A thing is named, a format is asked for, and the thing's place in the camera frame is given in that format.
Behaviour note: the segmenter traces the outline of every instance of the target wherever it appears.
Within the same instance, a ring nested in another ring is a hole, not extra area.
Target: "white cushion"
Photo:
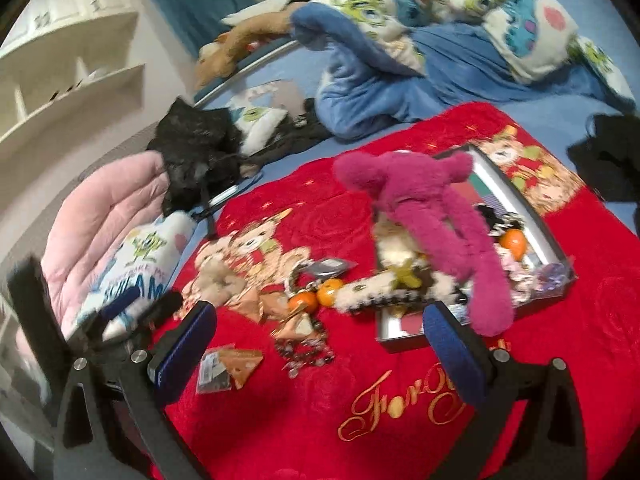
[[[242,155],[250,156],[263,149],[287,116],[285,109],[271,106],[276,90],[277,82],[273,81],[248,88],[229,100],[231,118],[242,132]]]
[[[259,4],[252,5],[233,14],[228,14],[220,20],[220,22],[228,25],[229,27],[235,27],[238,23],[243,22],[247,18],[252,16],[258,16],[265,12],[278,12],[285,8],[289,0],[264,0]]]

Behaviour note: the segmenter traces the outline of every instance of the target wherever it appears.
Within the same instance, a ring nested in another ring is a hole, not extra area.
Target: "orange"
[[[318,298],[314,293],[307,290],[297,293],[287,304],[289,305],[289,310],[293,312],[300,306],[300,303],[306,304],[305,312],[308,314],[313,314],[318,309]]]
[[[320,304],[322,306],[334,306],[335,293],[343,285],[343,280],[339,280],[338,278],[326,280],[322,285],[320,285],[318,292],[316,293]]]
[[[527,252],[527,239],[520,229],[509,229],[500,237],[500,245],[511,251],[513,259],[519,262]]]

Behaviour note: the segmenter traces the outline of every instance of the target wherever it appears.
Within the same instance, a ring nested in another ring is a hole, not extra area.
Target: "cartoon bedding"
[[[471,101],[580,94],[635,107],[557,0],[314,0],[291,23],[300,43],[332,53],[316,110],[345,139]]]

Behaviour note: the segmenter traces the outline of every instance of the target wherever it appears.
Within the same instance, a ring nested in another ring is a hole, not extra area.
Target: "pink plush toy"
[[[464,152],[439,160],[413,152],[351,152],[334,163],[336,178],[367,192],[380,211],[402,224],[434,269],[459,283],[473,276],[471,326],[494,336],[513,323],[509,282],[484,219],[450,186],[467,180],[472,168],[473,158]]]

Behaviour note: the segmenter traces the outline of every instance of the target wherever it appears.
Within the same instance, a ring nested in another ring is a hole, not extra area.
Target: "bracelet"
[[[306,260],[300,260],[298,263],[296,263],[293,266],[293,268],[291,269],[291,272],[289,273],[289,275],[284,280],[284,293],[287,295],[287,298],[291,299],[296,294],[298,294],[300,292],[303,292],[303,291],[315,292],[316,290],[318,290],[320,285],[322,285],[322,280],[314,280],[312,282],[307,283],[303,287],[298,287],[296,285],[296,282],[297,282],[298,278],[300,277],[300,274],[302,274],[302,272],[307,267],[310,267],[315,262],[316,262],[315,260],[312,260],[311,258],[308,258]]]
[[[300,368],[305,365],[321,367],[331,363],[335,354],[329,348],[326,339],[326,330],[319,319],[313,319],[312,325],[318,337],[295,341],[291,339],[276,339],[275,348],[278,354],[287,361],[283,370],[288,370],[291,379],[295,379]]]

